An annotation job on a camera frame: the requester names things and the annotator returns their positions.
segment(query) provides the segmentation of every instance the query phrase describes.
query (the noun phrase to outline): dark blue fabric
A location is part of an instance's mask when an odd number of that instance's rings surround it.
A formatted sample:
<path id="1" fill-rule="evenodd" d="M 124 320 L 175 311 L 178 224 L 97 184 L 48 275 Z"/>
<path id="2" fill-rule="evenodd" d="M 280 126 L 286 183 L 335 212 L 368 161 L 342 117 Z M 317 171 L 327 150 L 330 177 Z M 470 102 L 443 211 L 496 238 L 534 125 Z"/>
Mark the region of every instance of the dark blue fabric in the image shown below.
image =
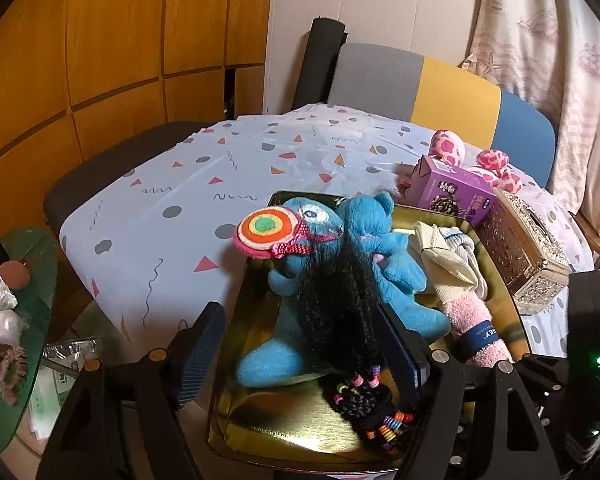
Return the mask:
<path id="1" fill-rule="evenodd" d="M 460 336 L 459 342 L 467 359 L 478 353 L 478 350 L 496 342 L 500 337 L 491 321 L 483 321 Z"/>
<path id="2" fill-rule="evenodd" d="M 515 167 L 544 187 L 554 164 L 554 128 L 544 115 L 519 97 L 503 89 L 500 94 L 500 113 L 491 147 L 507 153 Z"/>

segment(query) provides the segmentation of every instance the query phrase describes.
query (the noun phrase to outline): green glass table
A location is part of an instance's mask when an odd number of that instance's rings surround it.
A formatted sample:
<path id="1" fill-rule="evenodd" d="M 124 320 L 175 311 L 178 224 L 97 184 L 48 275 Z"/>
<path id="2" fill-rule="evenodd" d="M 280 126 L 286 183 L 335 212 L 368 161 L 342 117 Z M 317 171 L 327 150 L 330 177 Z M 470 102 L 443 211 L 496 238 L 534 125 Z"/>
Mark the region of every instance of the green glass table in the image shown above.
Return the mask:
<path id="1" fill-rule="evenodd" d="M 0 452 L 3 452 L 18 429 L 38 372 L 56 293 L 58 253 L 51 235 L 41 228 L 18 228 L 1 241 L 11 259 L 24 261 L 31 272 L 29 285 L 15 293 L 18 299 L 15 312 L 29 323 L 20 337 L 20 345 L 27 352 L 29 373 L 19 387 L 15 406 L 6 405 L 0 396 Z"/>

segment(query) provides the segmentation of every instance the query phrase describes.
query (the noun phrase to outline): patterned tablecloth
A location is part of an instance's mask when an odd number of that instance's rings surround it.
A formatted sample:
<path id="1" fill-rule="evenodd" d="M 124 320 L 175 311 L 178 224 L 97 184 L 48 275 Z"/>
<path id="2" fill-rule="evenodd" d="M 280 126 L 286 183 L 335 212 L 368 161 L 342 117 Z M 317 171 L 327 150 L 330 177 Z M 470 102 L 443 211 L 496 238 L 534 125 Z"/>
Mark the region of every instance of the patterned tablecloth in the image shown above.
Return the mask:
<path id="1" fill-rule="evenodd" d="M 221 122 L 84 203 L 62 226 L 62 248 L 140 357 L 192 325 L 207 301 L 219 301 L 230 314 L 244 267 L 232 245 L 235 225 L 274 192 L 395 190 L 400 165 L 416 164 L 432 133 L 333 105 Z M 467 148 L 471 165 L 479 150 Z M 546 221 L 570 264 L 593 269 L 568 213 L 519 173 L 520 197 Z M 534 352 L 564 355 L 566 303 L 565 289 L 545 311 L 523 317 Z"/>

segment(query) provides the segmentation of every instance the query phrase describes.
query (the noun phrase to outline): gold tray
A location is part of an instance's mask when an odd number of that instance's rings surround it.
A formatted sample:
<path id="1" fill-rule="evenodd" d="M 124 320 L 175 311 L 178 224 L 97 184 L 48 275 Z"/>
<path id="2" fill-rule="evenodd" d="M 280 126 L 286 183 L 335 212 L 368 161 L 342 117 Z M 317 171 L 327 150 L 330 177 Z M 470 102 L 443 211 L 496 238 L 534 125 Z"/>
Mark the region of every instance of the gold tray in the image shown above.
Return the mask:
<path id="1" fill-rule="evenodd" d="M 279 191 L 269 205 L 305 196 L 335 209 L 340 197 Z M 397 205 L 394 228 L 413 228 L 421 220 L 440 227 L 459 227 L 476 242 L 476 257 L 489 295 L 493 325 L 517 361 L 529 352 L 518 311 L 490 256 L 468 222 L 440 213 Z M 208 420 L 208 444 L 226 458 L 281 470 L 323 474 L 369 474 L 396 469 L 400 461 L 363 447 L 349 423 L 322 398 L 317 381 L 277 388 L 245 388 L 235 379 L 240 359 L 266 341 L 278 317 L 278 297 L 269 290 L 270 261 L 247 260 L 233 317 L 222 342 Z M 418 295 L 433 306 L 435 296 Z M 431 345 L 446 348 L 444 340 Z M 388 372 L 382 382 L 395 385 Z"/>

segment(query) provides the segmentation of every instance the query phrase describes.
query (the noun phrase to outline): curtain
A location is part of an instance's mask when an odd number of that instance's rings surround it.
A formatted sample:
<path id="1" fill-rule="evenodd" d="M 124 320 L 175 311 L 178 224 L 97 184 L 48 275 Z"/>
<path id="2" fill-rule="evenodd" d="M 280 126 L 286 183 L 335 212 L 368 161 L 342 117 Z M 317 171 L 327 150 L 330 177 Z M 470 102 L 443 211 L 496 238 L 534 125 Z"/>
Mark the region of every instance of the curtain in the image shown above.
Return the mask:
<path id="1" fill-rule="evenodd" d="M 547 189 L 600 232 L 600 21 L 584 0 L 482 0 L 464 69 L 543 113 L 557 133 Z"/>

